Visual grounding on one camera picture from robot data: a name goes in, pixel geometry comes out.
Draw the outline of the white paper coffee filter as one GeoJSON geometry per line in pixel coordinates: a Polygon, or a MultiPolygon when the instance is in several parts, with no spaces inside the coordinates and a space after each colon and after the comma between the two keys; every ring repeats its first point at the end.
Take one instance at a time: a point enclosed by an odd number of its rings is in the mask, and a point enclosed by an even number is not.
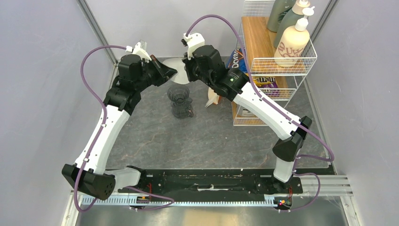
{"type": "Polygon", "coordinates": [[[174,68],[177,70],[177,74],[175,74],[170,80],[177,84],[186,85],[189,83],[188,76],[185,70],[185,64],[181,57],[169,58],[163,61],[163,64],[174,68]]]}

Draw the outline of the dark transparent coffee dripper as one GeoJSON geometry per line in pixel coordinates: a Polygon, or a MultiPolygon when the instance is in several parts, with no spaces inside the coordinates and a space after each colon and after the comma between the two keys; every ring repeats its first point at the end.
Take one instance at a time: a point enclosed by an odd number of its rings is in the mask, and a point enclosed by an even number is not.
{"type": "Polygon", "coordinates": [[[169,87],[167,92],[172,107],[188,106],[192,103],[190,90],[186,85],[174,84],[169,87]]]}

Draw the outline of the clear glass carafe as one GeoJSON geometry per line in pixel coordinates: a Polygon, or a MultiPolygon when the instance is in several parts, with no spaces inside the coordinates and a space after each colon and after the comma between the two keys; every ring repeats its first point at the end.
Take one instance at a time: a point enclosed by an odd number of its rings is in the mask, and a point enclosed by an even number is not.
{"type": "Polygon", "coordinates": [[[178,119],[192,118],[194,116],[191,103],[178,104],[176,102],[171,102],[171,107],[172,114],[178,119]]]}

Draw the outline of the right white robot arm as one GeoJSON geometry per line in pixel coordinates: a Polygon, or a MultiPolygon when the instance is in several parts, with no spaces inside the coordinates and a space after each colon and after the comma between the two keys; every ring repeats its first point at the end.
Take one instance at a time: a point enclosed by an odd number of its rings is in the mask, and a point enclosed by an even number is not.
{"type": "Polygon", "coordinates": [[[271,186],[278,193],[289,189],[294,162],[309,133],[311,119],[286,111],[240,69],[226,68],[218,50],[211,45],[189,47],[183,62],[189,81],[202,81],[217,95],[248,109],[275,132],[279,139],[272,149],[277,159],[271,186]]]}

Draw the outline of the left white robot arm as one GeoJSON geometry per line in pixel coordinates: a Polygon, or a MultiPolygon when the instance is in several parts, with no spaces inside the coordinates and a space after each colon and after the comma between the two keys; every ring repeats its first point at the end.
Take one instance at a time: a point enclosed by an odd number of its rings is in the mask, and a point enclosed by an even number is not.
{"type": "Polygon", "coordinates": [[[106,163],[122,127],[141,100],[141,92],[150,86],[161,86],[177,74],[151,55],[149,61],[139,55],[121,58],[118,75],[107,91],[102,113],[83,152],[74,164],[65,164],[62,175],[77,191],[106,200],[115,190],[130,186],[143,192],[148,180],[135,167],[106,170],[106,163]]]}

